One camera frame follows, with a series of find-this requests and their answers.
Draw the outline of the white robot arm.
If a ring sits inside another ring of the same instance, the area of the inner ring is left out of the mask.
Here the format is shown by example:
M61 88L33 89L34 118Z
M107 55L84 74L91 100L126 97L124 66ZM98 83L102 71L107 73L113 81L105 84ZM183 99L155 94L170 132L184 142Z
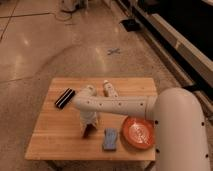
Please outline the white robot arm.
M211 171L205 118L199 100L183 88L157 96L101 97L92 86L73 103L86 113L128 115L154 122L156 171Z

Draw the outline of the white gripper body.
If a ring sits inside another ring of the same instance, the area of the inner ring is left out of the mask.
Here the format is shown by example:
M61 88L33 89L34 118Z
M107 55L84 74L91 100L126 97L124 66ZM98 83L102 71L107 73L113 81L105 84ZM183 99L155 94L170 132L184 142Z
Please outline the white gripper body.
M96 130L98 129L98 114L96 112L81 111L80 112L80 128L83 137L86 126L92 124Z

